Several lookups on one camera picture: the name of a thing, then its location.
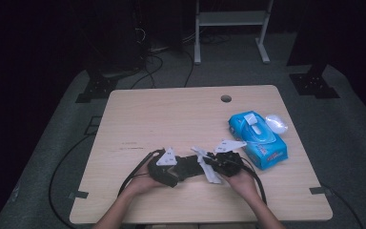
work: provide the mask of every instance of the white object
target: white object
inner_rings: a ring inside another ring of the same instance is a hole
[[[172,147],[170,147],[161,158],[156,161],[158,166],[176,165],[177,160]]]
[[[254,116],[253,113],[250,113],[250,114],[246,114],[245,116],[243,116],[245,118],[245,120],[248,122],[248,124],[250,126],[254,125],[257,123],[257,118],[256,116]]]
[[[207,180],[210,183],[222,183],[221,179],[216,176],[216,172],[214,171],[213,167],[204,161],[204,157],[208,157],[207,152],[195,146],[192,147],[192,150],[197,154],[197,162],[203,169]]]
[[[246,145],[246,141],[222,140],[221,143],[219,143],[219,145],[214,149],[214,151],[216,153],[227,153]]]
[[[287,124],[277,114],[267,115],[266,124],[278,135],[284,134],[288,130]]]
[[[263,42],[272,13],[273,1],[269,0],[266,10],[200,11],[199,0],[197,0],[195,9],[194,64],[201,64],[200,27],[204,26],[262,26],[260,37],[257,37],[255,42],[263,63],[269,64],[270,58],[264,48]]]
[[[245,116],[243,116],[245,118],[245,120],[248,122],[248,124],[252,127],[252,129],[254,129],[254,132],[257,135],[261,135],[261,131],[260,129],[258,129],[258,127],[255,125],[257,123],[257,118],[256,116],[254,116],[253,113],[247,114]]]

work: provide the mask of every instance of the white plastic clip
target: white plastic clip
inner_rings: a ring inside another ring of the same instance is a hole
[[[246,141],[222,140],[221,143],[219,143],[219,145],[214,149],[214,151],[216,153],[227,153],[246,145]]]
[[[174,155],[174,151],[172,147],[170,147],[165,154],[161,158],[156,161],[156,165],[158,166],[166,166],[166,165],[176,165],[177,160]]]
[[[195,146],[192,147],[192,150],[197,154],[197,162],[203,168],[207,180],[210,183],[222,183],[221,179],[216,176],[213,167],[204,161],[204,157],[208,157],[206,151]]]

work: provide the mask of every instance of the hand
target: hand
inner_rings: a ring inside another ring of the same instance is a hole
[[[135,177],[130,181],[127,185],[124,192],[129,192],[130,194],[136,196],[140,194],[144,194],[151,190],[154,187],[165,186],[158,181],[155,181],[150,175],[148,171],[148,163],[151,161],[151,158],[147,160],[145,164],[141,166],[141,168],[135,173]]]
[[[259,198],[256,185],[254,183],[254,177],[245,170],[240,170],[237,175],[232,177],[222,177],[227,180],[231,187],[243,198]]]

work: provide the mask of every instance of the wooden table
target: wooden table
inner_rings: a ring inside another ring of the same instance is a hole
[[[222,101],[223,95],[232,101]],[[71,222],[97,222],[149,152],[170,146],[177,156],[194,155],[193,146],[212,151],[222,138],[233,139],[231,115],[247,111],[277,114],[289,125],[282,136],[289,158],[266,171],[256,170],[275,215],[280,220],[330,219],[326,197],[310,192],[320,185],[293,121],[277,88],[266,85],[112,92],[79,187],[89,194],[75,200]],[[211,184],[205,176],[136,198],[125,217],[126,223],[150,224],[249,221],[256,221],[254,213],[229,185]]]

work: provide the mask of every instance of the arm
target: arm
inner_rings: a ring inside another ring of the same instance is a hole
[[[235,176],[223,177],[252,208],[262,228],[285,228],[258,195],[256,186],[254,184],[254,178],[250,174],[244,170],[241,170],[239,174]]]
[[[118,229],[123,218],[126,216],[130,203],[136,196],[146,193],[153,187],[163,186],[163,184],[155,181],[148,175],[147,165],[149,161],[150,159],[136,172],[137,175],[143,176],[134,177],[132,179],[106,214],[93,226],[93,228]]]

